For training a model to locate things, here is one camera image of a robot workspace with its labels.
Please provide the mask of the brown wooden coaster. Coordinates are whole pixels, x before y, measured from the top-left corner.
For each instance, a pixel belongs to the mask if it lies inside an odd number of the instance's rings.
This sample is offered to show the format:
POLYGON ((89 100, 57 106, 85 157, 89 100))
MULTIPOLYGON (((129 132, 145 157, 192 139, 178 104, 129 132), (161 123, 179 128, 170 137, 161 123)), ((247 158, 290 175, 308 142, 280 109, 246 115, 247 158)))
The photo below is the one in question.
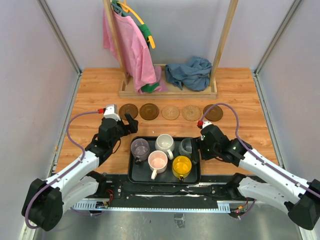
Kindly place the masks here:
POLYGON ((130 116, 135 119, 138 116, 139 110, 135 104, 127 103, 120 107, 118 114, 122 120, 126 120, 125 114, 130 114, 130 116))
POLYGON ((217 122, 223 117, 223 110, 220 106, 213 107, 205 116, 208 121, 217 122))
POLYGON ((159 108, 153 103, 146 103, 139 109, 140 116, 147 121, 154 120, 159 115, 159 108))

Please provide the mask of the woven rattan coaster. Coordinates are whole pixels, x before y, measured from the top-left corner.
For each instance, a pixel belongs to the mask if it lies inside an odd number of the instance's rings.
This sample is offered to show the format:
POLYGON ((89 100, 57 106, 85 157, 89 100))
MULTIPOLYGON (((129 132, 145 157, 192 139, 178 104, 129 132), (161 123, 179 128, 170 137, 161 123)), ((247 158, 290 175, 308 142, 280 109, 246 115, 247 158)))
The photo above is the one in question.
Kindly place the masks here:
POLYGON ((201 109, 196 105, 187 105, 182 109, 183 118, 190 122, 198 121, 201 115, 201 109))
POLYGON ((162 116, 167 120, 175 120, 180 115, 180 110, 177 106, 167 105, 162 109, 162 116))

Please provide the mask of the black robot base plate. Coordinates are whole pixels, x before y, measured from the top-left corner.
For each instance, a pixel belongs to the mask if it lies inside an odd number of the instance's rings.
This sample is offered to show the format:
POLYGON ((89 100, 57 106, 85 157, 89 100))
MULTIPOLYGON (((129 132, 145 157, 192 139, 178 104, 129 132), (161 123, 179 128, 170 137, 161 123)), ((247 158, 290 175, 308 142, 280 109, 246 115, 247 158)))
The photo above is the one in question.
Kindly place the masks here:
POLYGON ((251 201, 231 187, 231 175, 202 175, 197 184, 162 185, 133 183, 127 174, 100 174, 95 171, 89 176, 98 180, 95 193, 86 194, 86 199, 103 200, 112 198, 110 207, 133 209, 216 209, 219 201, 251 201))

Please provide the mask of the grey ceramic mug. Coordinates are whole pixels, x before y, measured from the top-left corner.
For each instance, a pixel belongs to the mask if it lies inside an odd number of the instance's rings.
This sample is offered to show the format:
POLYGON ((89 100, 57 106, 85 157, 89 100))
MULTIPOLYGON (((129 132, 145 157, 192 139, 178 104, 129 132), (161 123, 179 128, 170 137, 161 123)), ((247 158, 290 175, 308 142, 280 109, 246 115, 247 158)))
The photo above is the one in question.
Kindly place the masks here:
POLYGON ((179 154, 181 156, 185 156, 191 159, 192 152, 193 152, 192 138, 191 137, 184 138, 179 144, 179 154))

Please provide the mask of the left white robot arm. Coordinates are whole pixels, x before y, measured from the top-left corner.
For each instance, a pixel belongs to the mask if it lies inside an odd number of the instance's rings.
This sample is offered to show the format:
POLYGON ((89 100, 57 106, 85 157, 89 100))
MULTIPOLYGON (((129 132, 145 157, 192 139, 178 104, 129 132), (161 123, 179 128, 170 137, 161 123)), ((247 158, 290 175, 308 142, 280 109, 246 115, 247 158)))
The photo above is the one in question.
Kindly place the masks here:
POLYGON ((87 147, 81 148, 76 160, 55 175, 30 184, 21 210, 28 228, 50 231, 77 202, 107 193, 107 185, 98 180, 101 175, 95 169, 114 153, 122 137, 138 132, 139 122, 128 113, 125 117, 127 124, 116 113, 104 115, 98 132, 87 147))

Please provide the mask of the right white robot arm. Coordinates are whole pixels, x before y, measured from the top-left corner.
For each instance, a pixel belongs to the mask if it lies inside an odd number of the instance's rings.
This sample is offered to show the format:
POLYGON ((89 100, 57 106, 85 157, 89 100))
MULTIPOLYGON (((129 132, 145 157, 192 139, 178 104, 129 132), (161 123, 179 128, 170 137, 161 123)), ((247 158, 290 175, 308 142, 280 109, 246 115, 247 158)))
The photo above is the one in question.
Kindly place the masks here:
POLYGON ((196 160, 217 159, 233 164, 258 176, 235 173, 226 188, 232 200, 251 198, 273 206, 299 227, 313 230, 320 218, 320 182, 298 177, 262 156, 251 145, 235 138, 228 139, 220 128, 209 121, 198 121, 200 136, 192 139, 196 160))

